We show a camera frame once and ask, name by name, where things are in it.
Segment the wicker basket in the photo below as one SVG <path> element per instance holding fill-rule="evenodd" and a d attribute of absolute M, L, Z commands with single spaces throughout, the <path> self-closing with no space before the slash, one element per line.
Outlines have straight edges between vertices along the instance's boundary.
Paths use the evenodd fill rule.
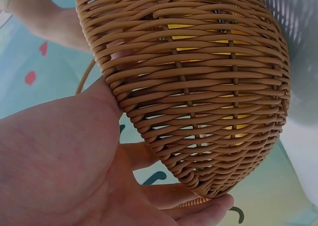
<path fill-rule="evenodd" d="M 119 106 L 181 183 L 219 197 L 264 160 L 286 122 L 290 63 L 261 0 L 76 2 Z"/>

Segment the pink heart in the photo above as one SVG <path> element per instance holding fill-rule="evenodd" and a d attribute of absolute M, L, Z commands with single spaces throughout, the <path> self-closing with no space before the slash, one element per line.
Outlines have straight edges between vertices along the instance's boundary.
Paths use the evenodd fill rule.
<path fill-rule="evenodd" d="M 40 48 L 39 51 L 42 53 L 42 56 L 46 56 L 46 54 L 48 53 L 48 42 L 44 42 Z"/>
<path fill-rule="evenodd" d="M 25 77 L 24 82 L 31 86 L 36 80 L 36 73 L 35 71 L 30 71 Z"/>

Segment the play mat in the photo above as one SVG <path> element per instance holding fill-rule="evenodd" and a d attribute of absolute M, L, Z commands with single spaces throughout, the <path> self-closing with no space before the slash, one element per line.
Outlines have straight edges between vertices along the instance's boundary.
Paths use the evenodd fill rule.
<path fill-rule="evenodd" d="M 74 0 L 54 0 L 74 7 Z M 74 94 L 90 54 L 31 35 L 14 17 L 0 14 L 0 118 Z M 100 76 L 95 67 L 84 87 Z M 123 116 L 121 143 L 141 137 Z M 161 163 L 135 172 L 141 184 L 177 182 Z M 318 209 L 305 197 L 283 146 L 278 142 L 265 162 L 231 194 L 234 211 L 220 226 L 318 226 Z"/>

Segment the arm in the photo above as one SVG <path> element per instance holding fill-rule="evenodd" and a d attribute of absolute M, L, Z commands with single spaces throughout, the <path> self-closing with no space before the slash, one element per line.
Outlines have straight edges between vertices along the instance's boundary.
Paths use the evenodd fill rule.
<path fill-rule="evenodd" d="M 74 8 L 61 8 L 52 0 L 7 0 L 2 5 L 34 35 L 90 52 Z"/>

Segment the hand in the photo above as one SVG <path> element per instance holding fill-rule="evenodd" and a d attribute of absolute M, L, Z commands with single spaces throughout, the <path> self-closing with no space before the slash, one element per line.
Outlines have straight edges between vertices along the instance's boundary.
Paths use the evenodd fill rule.
<path fill-rule="evenodd" d="M 132 170 L 157 158 L 145 143 L 118 145 L 120 116 L 100 79 L 0 120 L 0 225 L 215 226 L 232 197 L 171 209 L 195 196 L 136 182 Z"/>
<path fill-rule="evenodd" d="M 52 0 L 10 0 L 7 10 L 34 35 L 90 52 L 74 8 L 61 8 Z"/>

